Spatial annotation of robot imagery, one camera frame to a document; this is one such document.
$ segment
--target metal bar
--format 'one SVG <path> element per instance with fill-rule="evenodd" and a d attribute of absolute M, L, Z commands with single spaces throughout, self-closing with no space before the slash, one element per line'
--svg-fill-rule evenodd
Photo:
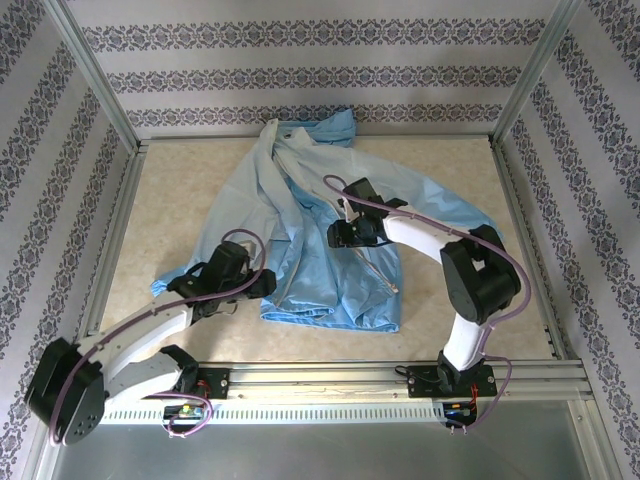
<path fill-rule="evenodd" d="M 511 362 L 514 367 L 540 367 L 540 368 L 579 368 L 582 369 L 582 360 L 513 360 Z M 200 362 L 200 366 L 203 368 L 216 368 L 216 367 L 224 367 L 231 368 L 233 371 L 241 371 L 241 370 L 290 370 L 290 371 L 309 371 L 309 370 L 323 370 L 323 369 L 332 369 L 332 370 L 345 370 L 345 369 L 379 369 L 379 368 L 390 368 L 394 369 L 396 365 L 436 365 L 435 361 L 426 361 L 426 362 L 362 362 L 362 361 L 353 361 L 353 362 L 283 362 L 283 363 L 271 363 L 271 362 L 261 362 L 261 363 L 214 363 L 214 362 Z M 494 367 L 504 366 L 503 362 L 489 362 L 489 365 Z"/>
<path fill-rule="evenodd" d="M 504 191 L 505 198 L 507 200 L 507 207 L 509 208 L 509 213 L 511 214 L 511 219 L 515 226 L 518 243 L 520 244 L 520 250 L 522 251 L 522 257 L 531 277 L 533 293 L 536 301 L 538 302 L 538 306 L 540 307 L 540 313 L 543 317 L 542 320 L 549 327 L 549 336 L 551 337 L 551 342 L 553 343 L 553 348 L 555 349 L 558 358 L 561 360 L 569 359 L 572 355 L 565 347 L 562 334 L 560 333 L 560 327 L 556 321 L 555 315 L 553 314 L 551 300 L 544 293 L 546 292 L 546 287 L 544 280 L 542 279 L 542 273 L 538 269 L 536 254 L 527 233 L 524 214 L 517 205 L 515 188 L 509 179 L 504 156 L 502 155 L 499 145 L 492 145 L 491 151 L 496 164 L 496 170 L 498 171 L 498 178 L 500 179 L 500 184 L 502 185 L 502 190 Z"/>
<path fill-rule="evenodd" d="M 405 380 L 395 373 L 396 365 L 397 362 L 227 365 L 231 369 L 228 399 L 261 404 L 415 402 L 407 396 Z M 507 368 L 500 362 L 491 365 L 499 385 Z M 593 398 L 580 361 L 514 361 L 511 379 L 505 400 Z"/>
<path fill-rule="evenodd" d="M 500 379 L 506 375 L 506 368 L 494 369 L 495 377 Z M 539 379 L 545 380 L 551 379 L 570 379 L 570 378 L 585 378 L 584 372 L 581 369 L 549 369 L 543 371 L 541 369 L 527 369 L 514 367 L 511 374 L 513 380 L 520 379 Z M 314 384 L 326 383 L 326 382 L 339 382 L 339 383 L 371 383 L 371 382 L 401 382 L 403 377 L 396 374 L 393 369 L 379 370 L 379 371 L 312 371 L 312 372 L 231 372 L 231 383 L 306 383 L 313 382 Z"/>
<path fill-rule="evenodd" d="M 571 401 L 568 404 L 591 478 L 622 480 L 620 466 L 613 453 L 595 400 Z"/>
<path fill-rule="evenodd" d="M 111 282 L 120 256 L 122 241 L 129 223 L 129 215 L 136 197 L 144 159 L 144 154 L 136 154 L 127 167 L 124 189 L 116 205 L 115 220 L 105 240 L 106 252 L 98 265 L 97 281 L 88 300 L 89 312 L 87 320 L 84 322 L 85 327 L 80 330 L 80 337 L 97 332 L 100 329 L 100 322 L 102 322 L 102 315 L 109 298 Z"/>
<path fill-rule="evenodd" d="M 573 15 L 581 4 L 581 0 L 561 0 L 551 14 L 547 27 L 544 29 L 544 32 L 542 32 L 540 40 L 536 44 L 529 61 L 522 70 L 522 74 L 498 118 L 496 128 L 491 135 L 494 144 L 499 144 L 507 136 L 511 125 L 516 121 L 531 90 L 538 81 L 549 58 L 551 58 L 562 36 L 569 27 Z"/>
<path fill-rule="evenodd" d="M 480 140 L 487 138 L 487 133 L 469 133 L 469 134 L 408 134 L 408 135 L 378 135 L 378 134 L 358 134 L 356 138 L 376 138 L 381 140 L 416 140 L 416 139 L 428 139 L 428 140 Z M 229 141 L 229 140 L 249 140 L 257 139 L 257 135 L 229 135 L 229 136 L 216 136 L 216 135 L 199 135 L 199 136 L 167 136 L 167 137 L 155 137 L 145 138 L 140 141 L 140 146 L 150 147 L 151 145 L 166 144 L 166 143 L 199 143 L 199 142 L 215 142 L 215 141 Z"/>
<path fill-rule="evenodd" d="M 59 454 L 60 448 L 52 446 L 49 442 L 49 426 L 38 422 L 29 456 L 22 471 L 22 480 L 50 480 L 53 478 Z"/>
<path fill-rule="evenodd" d="M 84 74 L 89 86 L 92 88 L 100 105 L 107 113 L 109 120 L 122 138 L 127 151 L 132 153 L 138 146 L 139 139 L 129 122 L 129 119 L 120 106 L 116 95 L 107 81 L 100 64 L 96 60 L 82 29 L 73 18 L 73 14 L 64 0 L 43 0 L 47 13 L 57 25 L 62 38 L 76 59 L 80 70 Z"/>

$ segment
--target tabletop surface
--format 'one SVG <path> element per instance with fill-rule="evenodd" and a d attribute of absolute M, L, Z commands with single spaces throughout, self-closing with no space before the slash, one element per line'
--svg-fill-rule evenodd
<path fill-rule="evenodd" d="M 153 143 L 144 163 L 101 328 L 151 299 L 149 285 L 185 264 L 213 200 L 254 139 Z M 491 216 L 507 250 L 522 259 L 504 193 L 486 138 L 357 137 L 354 148 L 430 176 Z M 445 345 L 454 310 L 441 267 L 404 246 L 405 275 L 400 331 L 348 332 L 267 322 L 260 302 L 242 302 L 234 315 L 203 319 L 167 339 L 199 361 L 289 362 L 435 360 Z M 520 300 L 516 297 L 513 305 Z M 512 359 L 550 358 L 535 301 L 492 334 L 487 353 Z"/>

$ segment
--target blue shirt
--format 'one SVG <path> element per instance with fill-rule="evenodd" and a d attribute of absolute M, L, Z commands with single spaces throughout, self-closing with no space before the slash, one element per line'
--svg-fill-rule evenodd
<path fill-rule="evenodd" d="M 367 177 L 382 198 L 458 227 L 496 227 L 480 210 L 414 170 L 344 148 L 355 136 L 350 110 L 323 122 L 270 120 L 215 199 L 190 262 L 152 285 L 158 295 L 192 265 L 208 261 L 222 236 L 246 228 L 268 242 L 275 292 L 265 320 L 327 328 L 396 332 L 402 318 L 402 267 L 394 245 L 332 249 L 327 229 L 340 218 L 337 196 L 322 182 L 336 174 Z M 241 235 L 231 240 L 244 240 Z"/>

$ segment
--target wallpaper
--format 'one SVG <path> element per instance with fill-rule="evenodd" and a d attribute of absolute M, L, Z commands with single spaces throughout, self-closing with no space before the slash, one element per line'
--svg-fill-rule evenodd
<path fill-rule="evenodd" d="M 547 294 L 624 478 L 640 478 L 639 22 L 631 2 L 583 4 L 505 144 Z"/>
<path fill-rule="evenodd" d="M 23 399 L 44 347 L 80 326 L 127 152 L 43 7 L 0 0 L 0 479 L 37 420 Z"/>
<path fill-rule="evenodd" d="M 145 139 L 345 108 L 360 133 L 488 133 L 556 0 L 68 4 Z"/>

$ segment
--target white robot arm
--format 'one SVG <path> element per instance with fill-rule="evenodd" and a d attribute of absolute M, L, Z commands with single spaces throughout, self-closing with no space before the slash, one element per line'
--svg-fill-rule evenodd
<path fill-rule="evenodd" d="M 53 341 L 27 389 L 27 404 L 45 423 L 57 416 L 56 437 L 69 445 L 90 433 L 102 418 L 105 405 L 171 390 L 192 393 L 198 362 L 181 348 L 171 345 L 147 360 L 132 362 L 168 336 L 219 313 L 229 303 L 273 293 L 275 274 L 267 269 L 254 272 L 249 263 L 246 248 L 223 241 L 209 262 L 175 278 L 167 292 L 110 329 L 73 345 L 64 338 Z M 245 288 L 254 277 L 256 281 Z M 237 293 L 222 300 L 202 298 L 232 290 Z M 63 385 L 70 377 L 70 387 L 65 390 Z M 54 415 L 59 397 L 63 397 L 61 408 Z"/>
<path fill-rule="evenodd" d="M 343 192 L 412 212 L 411 207 L 398 199 L 383 203 L 366 178 L 349 185 Z M 482 366 L 487 321 L 506 308 L 520 290 L 512 265 L 473 241 L 460 240 L 417 219 L 346 199 L 342 205 L 346 219 L 338 220 L 329 228 L 330 247 L 375 247 L 380 241 L 402 243 L 442 264 L 456 315 L 449 341 L 438 357 L 436 395 L 456 396 L 459 387 L 475 381 Z M 469 233 L 504 250 L 498 234 L 490 226 L 483 225 Z M 73 375 L 69 390 L 64 392 L 58 412 L 56 435 L 66 444 L 79 441 L 97 425 L 105 404 L 138 400 L 169 390 L 192 392 L 198 363 L 179 347 L 165 347 L 145 361 L 132 362 L 166 337 L 224 308 L 220 299 L 193 302 L 188 299 L 242 289 L 254 275 L 249 262 L 250 255 L 244 247 L 223 241 L 209 262 L 196 265 L 173 280 L 167 292 L 111 329 L 73 345 L 63 338 L 52 342 L 45 349 L 27 390 L 26 401 L 31 410 L 49 423 L 55 417 L 54 406 L 61 396 L 63 383 L 85 357 L 88 357 L 86 362 Z M 476 266 L 480 263 L 483 266 L 478 270 Z M 275 275 L 264 270 L 257 282 L 240 294 L 225 298 L 224 302 L 261 298 L 274 290 Z M 147 311 L 153 314 L 123 328 Z M 111 341 L 100 343 L 101 338 L 110 336 Z"/>
<path fill-rule="evenodd" d="M 394 198 L 384 203 L 366 178 L 346 186 L 342 192 L 354 199 L 409 214 L 389 213 L 344 197 L 339 203 L 346 219 L 330 226 L 328 244 L 333 248 L 353 248 L 401 243 L 440 263 L 456 314 L 449 341 L 438 357 L 439 391 L 451 393 L 469 385 L 484 361 L 483 342 L 490 320 L 500 315 L 520 291 L 520 279 L 513 265 L 477 242 L 418 220 L 412 216 L 418 212 L 403 200 Z M 446 223 L 437 223 L 453 229 Z M 492 244 L 494 250 L 504 251 L 498 233 L 489 225 L 473 230 L 456 227 L 456 230 Z"/>

